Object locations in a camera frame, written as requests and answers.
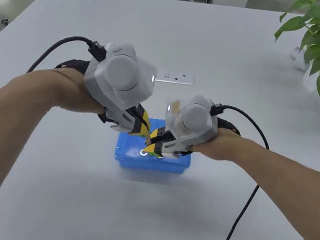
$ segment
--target black wire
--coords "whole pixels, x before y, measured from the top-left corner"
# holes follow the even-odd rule
[[[27,73],[32,72],[53,50],[55,50],[57,47],[61,46],[62,44],[73,42],[73,41],[82,41],[86,42],[86,44],[89,47],[92,47],[95,45],[93,41],[90,39],[83,37],[83,36],[71,36],[66,37],[64,39],[61,39],[60,41],[57,41],[55,44],[53,44],[51,47],[49,47],[28,69]]]
[[[257,131],[259,132],[259,134],[261,135],[262,137],[262,140],[264,142],[264,145],[265,145],[265,148],[266,149],[269,149],[269,144],[268,144],[268,141],[264,135],[264,133],[261,131],[260,127],[256,124],[256,122],[248,115],[246,114],[244,111],[242,111],[241,109],[237,108],[237,107],[234,107],[234,106],[229,106],[229,105],[223,105],[223,109],[232,109],[234,111],[237,111],[238,113],[242,114],[243,116],[245,116],[253,125],[254,127],[257,129]],[[240,219],[242,218],[242,216],[244,215],[245,211],[247,210],[247,208],[249,207],[252,199],[254,198],[254,196],[256,195],[258,189],[260,188],[260,186],[257,184],[253,190],[253,192],[251,193],[248,201],[246,202],[246,204],[244,205],[243,209],[241,210],[240,214],[238,215],[238,217],[235,219],[230,231],[229,231],[229,234],[228,236],[226,237],[225,240],[230,240],[232,234],[234,233],[236,227],[237,227],[237,224],[238,222],[240,221]]]

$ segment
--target blue container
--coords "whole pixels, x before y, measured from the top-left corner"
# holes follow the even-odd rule
[[[163,127],[166,123],[161,119],[150,119],[152,132]],[[119,133],[116,143],[114,158],[119,161],[121,167],[132,169],[147,169],[170,173],[182,174],[189,168],[191,155],[181,156],[178,159],[164,157],[159,159],[155,156],[141,156],[140,150],[145,148],[145,138],[140,136]]]

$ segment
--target green plant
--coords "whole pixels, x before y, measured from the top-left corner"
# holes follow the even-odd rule
[[[304,53],[304,62],[309,63],[313,60],[310,75],[320,71],[320,6],[315,3],[318,0],[297,0],[285,13],[280,16],[280,22],[289,11],[300,8],[308,8],[304,16],[295,16],[284,23],[274,34],[275,40],[280,37],[283,32],[295,31],[306,28],[300,50],[306,49]],[[320,95],[320,75],[316,80],[316,88]]]

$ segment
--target power strip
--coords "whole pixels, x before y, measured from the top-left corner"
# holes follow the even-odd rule
[[[189,73],[178,73],[172,71],[158,71],[155,80],[171,84],[193,85],[196,77]]]

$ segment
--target white tabletop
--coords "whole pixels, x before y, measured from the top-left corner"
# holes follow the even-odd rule
[[[196,75],[194,86],[157,82],[143,103],[149,116],[164,117],[164,96],[201,94],[243,109],[272,150],[320,170],[320,106],[290,57],[304,31],[274,43],[279,15],[174,0],[37,0],[0,33],[0,85],[64,37],[130,42],[159,69]],[[39,68],[69,59],[89,60],[86,44],[60,47]],[[238,113],[222,117],[262,142]],[[242,169],[198,153],[181,175],[122,169],[117,136],[94,114],[51,110],[0,189],[1,239],[225,239],[255,186]],[[259,190],[232,239],[302,238]]]

